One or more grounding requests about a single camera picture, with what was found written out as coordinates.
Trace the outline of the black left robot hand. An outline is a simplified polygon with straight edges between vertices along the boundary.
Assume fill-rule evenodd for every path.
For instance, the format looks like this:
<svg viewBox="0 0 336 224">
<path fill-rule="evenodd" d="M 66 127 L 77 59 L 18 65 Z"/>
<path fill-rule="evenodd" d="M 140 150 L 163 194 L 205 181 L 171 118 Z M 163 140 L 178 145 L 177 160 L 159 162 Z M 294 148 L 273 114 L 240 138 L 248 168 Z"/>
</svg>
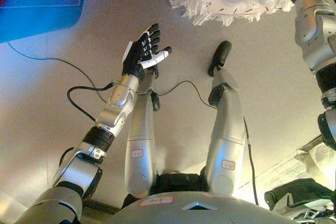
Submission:
<svg viewBox="0 0 336 224">
<path fill-rule="evenodd" d="M 159 24 L 151 25 L 137 41 L 130 41 L 122 58 L 122 75 L 133 75 L 142 81 L 144 70 L 157 65 L 172 52 L 171 47 L 157 51 L 160 42 Z"/>
</svg>

